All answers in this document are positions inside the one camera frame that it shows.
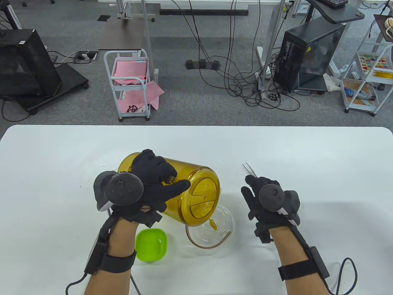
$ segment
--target pink paper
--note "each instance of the pink paper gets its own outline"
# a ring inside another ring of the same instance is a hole
[[[147,103],[158,110],[158,98],[164,91],[154,81],[147,83]],[[120,112],[135,112],[145,105],[143,90],[127,91],[125,99],[118,100]]]
[[[118,61],[114,77],[137,77],[142,81],[146,80],[147,62],[146,61]],[[115,80],[120,85],[140,84],[138,80]]]

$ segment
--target white rack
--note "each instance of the white rack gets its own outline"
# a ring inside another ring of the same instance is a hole
[[[108,63],[108,56],[111,54],[116,54],[117,57],[114,60],[114,64],[112,67],[112,71],[109,69]],[[147,72],[146,72],[146,79],[140,79],[138,77],[118,77],[114,76],[116,73],[117,64],[119,61],[146,61],[147,62]],[[147,96],[146,96],[146,89],[147,83],[150,82],[150,73],[149,73],[149,59],[147,57],[146,51],[144,49],[141,50],[111,50],[107,51],[104,55],[104,63],[105,68],[107,69],[108,79],[110,88],[113,93],[113,98],[115,100],[116,109],[119,114],[119,122],[123,121],[123,117],[141,117],[144,116],[146,121],[150,120],[150,105],[147,103]],[[128,84],[128,85],[121,85],[117,83],[118,80],[136,80],[136,84]],[[121,100],[127,91],[135,91],[135,90],[142,90],[143,91],[143,98],[145,101],[145,111],[144,112],[121,112],[119,107],[119,100]]]
[[[366,30],[366,34],[363,38],[363,41],[360,43],[350,63],[350,66],[345,72],[343,79],[340,82],[340,86],[341,86],[342,96],[345,105],[345,109],[344,109],[345,113],[348,113],[349,109],[358,109],[358,110],[368,111],[370,115],[374,117],[393,91],[393,64],[389,56],[390,50],[387,52],[387,50],[393,46],[393,43],[391,42],[380,43],[379,40],[377,40],[377,42],[366,42],[368,40],[368,35],[371,30],[371,26],[372,25],[370,25],[368,30]],[[360,48],[363,45],[374,45],[374,47],[376,48],[381,47],[382,50],[379,53],[364,52],[360,50]],[[364,55],[372,56],[369,59],[370,61],[365,62]],[[384,64],[386,68],[378,67],[380,66],[381,59],[384,59],[385,61]],[[347,74],[351,71],[351,68],[353,68],[354,66],[356,66],[358,69],[358,71],[356,72],[359,74],[360,79],[359,80],[346,79]],[[387,91],[387,93],[384,96],[378,99],[374,87],[371,87],[369,83],[382,83],[385,85],[390,85],[390,89]],[[352,88],[354,90],[354,94],[352,97],[347,97],[345,95],[344,87],[347,87],[348,85],[351,85],[352,87],[356,88],[356,90]],[[372,94],[373,96],[375,96],[375,99],[362,100],[357,98],[356,96],[359,94],[361,90],[368,94]]]

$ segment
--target green bowl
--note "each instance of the green bowl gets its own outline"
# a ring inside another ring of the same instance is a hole
[[[135,241],[136,257],[140,261],[158,261],[167,253],[167,234],[161,229],[144,229]]]

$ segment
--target keyboard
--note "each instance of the keyboard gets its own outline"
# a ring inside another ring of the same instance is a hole
[[[317,0],[332,9],[342,8],[348,3],[348,0]]]

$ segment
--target tweezers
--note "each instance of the tweezers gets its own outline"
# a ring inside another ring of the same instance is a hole
[[[251,174],[251,175],[253,175],[253,176],[255,176],[255,177],[258,177],[258,176],[255,174],[254,170],[251,168],[251,166],[248,165],[247,162],[246,162],[246,165],[248,166],[248,168],[247,168],[244,164],[242,164],[242,166],[244,167],[244,169],[246,169],[247,173],[248,173],[248,174]]]

